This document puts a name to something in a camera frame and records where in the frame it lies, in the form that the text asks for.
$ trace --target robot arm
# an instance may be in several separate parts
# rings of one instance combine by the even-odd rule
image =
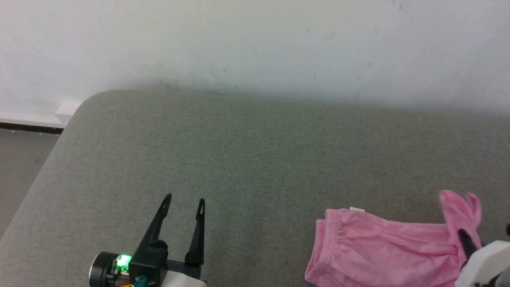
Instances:
[[[167,194],[133,257],[101,252],[90,267],[90,287],[203,287],[200,281],[205,238],[205,200],[200,199],[191,246],[184,262],[168,260],[168,245],[159,239],[168,214],[171,194]]]
[[[455,287],[510,287],[510,242],[494,241],[476,249],[464,230],[459,230],[458,235],[468,261],[455,281]]]

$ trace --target green led light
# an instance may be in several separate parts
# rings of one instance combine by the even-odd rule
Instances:
[[[129,262],[131,261],[131,256],[122,254],[119,259],[117,259],[117,267],[121,270],[127,270],[129,268]]]

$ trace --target gray sofa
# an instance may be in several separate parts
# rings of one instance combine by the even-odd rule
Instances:
[[[442,223],[438,191],[478,195],[506,240],[510,120],[114,90],[76,112],[0,242],[0,284],[88,286],[100,251],[132,253],[166,193],[184,259],[205,198],[210,286],[306,286],[315,220],[354,206]]]

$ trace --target clothing tag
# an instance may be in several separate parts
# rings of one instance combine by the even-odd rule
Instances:
[[[350,210],[356,210],[356,211],[363,211],[363,212],[365,212],[365,210],[364,210],[364,209],[356,208],[356,207],[352,207],[352,206],[351,206],[349,209],[350,209]]]

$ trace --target pink shorts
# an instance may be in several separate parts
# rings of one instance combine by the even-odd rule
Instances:
[[[465,229],[481,247],[476,227],[480,202],[444,190],[446,224],[388,221],[367,212],[328,209],[317,220],[305,280],[330,286],[453,286],[466,256],[458,239]]]

